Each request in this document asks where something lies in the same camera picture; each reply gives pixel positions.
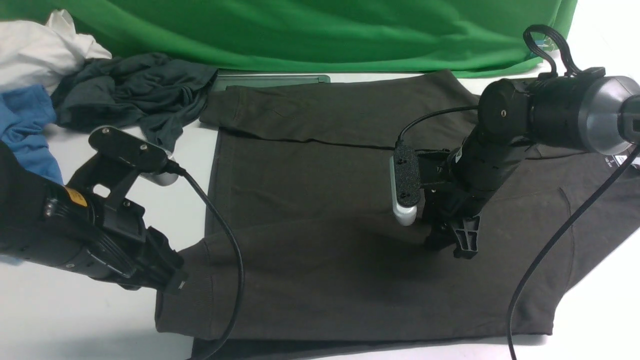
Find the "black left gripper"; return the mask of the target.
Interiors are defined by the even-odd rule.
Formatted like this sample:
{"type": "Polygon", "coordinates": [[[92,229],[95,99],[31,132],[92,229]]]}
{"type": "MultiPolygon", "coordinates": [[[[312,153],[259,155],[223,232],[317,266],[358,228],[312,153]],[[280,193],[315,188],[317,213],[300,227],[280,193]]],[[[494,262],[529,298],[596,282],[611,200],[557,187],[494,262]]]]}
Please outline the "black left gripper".
{"type": "Polygon", "coordinates": [[[87,197],[94,226],[90,254],[111,271],[106,282],[127,290],[149,288],[176,295],[188,280],[184,266],[176,266],[169,242],[144,222],[145,209],[127,198],[143,173],[157,173],[169,157],[96,153],[71,177],[68,187],[87,197]]]}

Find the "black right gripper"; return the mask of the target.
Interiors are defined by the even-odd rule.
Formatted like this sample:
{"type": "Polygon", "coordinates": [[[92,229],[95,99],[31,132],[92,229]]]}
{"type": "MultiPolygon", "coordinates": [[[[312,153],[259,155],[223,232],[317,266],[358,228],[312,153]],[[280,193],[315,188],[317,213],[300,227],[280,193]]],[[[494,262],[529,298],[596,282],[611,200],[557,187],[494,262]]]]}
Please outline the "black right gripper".
{"type": "Polygon", "coordinates": [[[473,259],[478,253],[482,217],[478,214],[526,157],[524,135],[498,136],[474,129],[453,150],[419,150],[423,218],[430,233],[423,246],[439,252],[453,244],[454,257],[473,259]]]}

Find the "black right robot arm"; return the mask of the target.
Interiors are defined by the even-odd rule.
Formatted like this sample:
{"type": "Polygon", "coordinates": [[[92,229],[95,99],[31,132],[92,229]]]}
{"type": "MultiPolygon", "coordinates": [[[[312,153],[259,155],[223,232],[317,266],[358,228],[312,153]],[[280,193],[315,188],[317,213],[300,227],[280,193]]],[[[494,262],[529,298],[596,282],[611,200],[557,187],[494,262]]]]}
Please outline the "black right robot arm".
{"type": "Polygon", "coordinates": [[[607,76],[602,67],[574,76],[544,73],[535,79],[500,79],[480,95],[477,124],[455,150],[418,151],[398,145],[394,204],[416,211],[425,193],[430,234],[425,246],[454,246],[456,258],[478,253],[482,210],[539,146],[606,156],[639,144],[639,85],[607,76]]]}

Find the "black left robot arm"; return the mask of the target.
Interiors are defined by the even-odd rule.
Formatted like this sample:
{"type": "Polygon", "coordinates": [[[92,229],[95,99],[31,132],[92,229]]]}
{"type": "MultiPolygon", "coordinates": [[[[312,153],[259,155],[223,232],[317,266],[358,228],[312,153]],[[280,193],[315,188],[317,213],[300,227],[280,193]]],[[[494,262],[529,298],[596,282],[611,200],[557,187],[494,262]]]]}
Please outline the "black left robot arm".
{"type": "Polygon", "coordinates": [[[180,292],[188,279],[183,258],[126,199],[140,173],[97,153],[62,186],[24,169],[2,144],[2,255],[130,291],[180,292]]]}

